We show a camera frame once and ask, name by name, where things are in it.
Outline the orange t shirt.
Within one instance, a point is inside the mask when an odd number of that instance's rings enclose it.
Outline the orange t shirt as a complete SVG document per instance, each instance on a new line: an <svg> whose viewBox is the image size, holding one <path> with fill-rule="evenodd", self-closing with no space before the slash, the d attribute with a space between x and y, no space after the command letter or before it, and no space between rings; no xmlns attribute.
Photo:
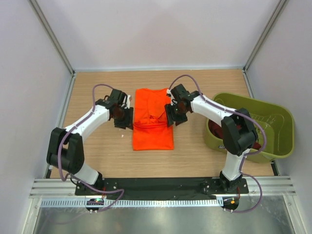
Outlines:
<svg viewBox="0 0 312 234"><path fill-rule="evenodd" d="M133 120L133 150L173 150L174 133L167 126L167 89L137 89Z"/></svg>

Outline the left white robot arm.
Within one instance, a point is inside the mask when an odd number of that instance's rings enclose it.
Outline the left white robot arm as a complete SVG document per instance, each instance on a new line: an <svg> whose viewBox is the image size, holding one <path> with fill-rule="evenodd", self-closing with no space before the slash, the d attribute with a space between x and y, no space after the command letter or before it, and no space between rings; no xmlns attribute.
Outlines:
<svg viewBox="0 0 312 234"><path fill-rule="evenodd" d="M133 129L134 109L130 106L131 96L125 92L112 89L110 95L95 100L92 90L93 106L79 120L66 128L56 127L49 140L46 161L59 169L60 177L66 171L69 176L82 184L88 184L96 190L104 188L102 174L85 161L84 141L102 124L113 120L120 129Z"/></svg>

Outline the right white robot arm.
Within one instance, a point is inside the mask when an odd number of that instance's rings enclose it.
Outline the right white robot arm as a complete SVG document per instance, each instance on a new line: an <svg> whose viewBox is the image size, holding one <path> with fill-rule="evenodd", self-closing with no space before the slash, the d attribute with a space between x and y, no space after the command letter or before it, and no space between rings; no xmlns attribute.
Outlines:
<svg viewBox="0 0 312 234"><path fill-rule="evenodd" d="M223 146L227 151L225 165L219 175L222 190L236 190L242 178L242 167L247 154L258 140L258 134L249 112L227 108L204 96L200 91L189 92L182 84L167 89L171 99L165 105L167 126L176 126L188 120L187 113L200 114L221 127Z"/></svg>

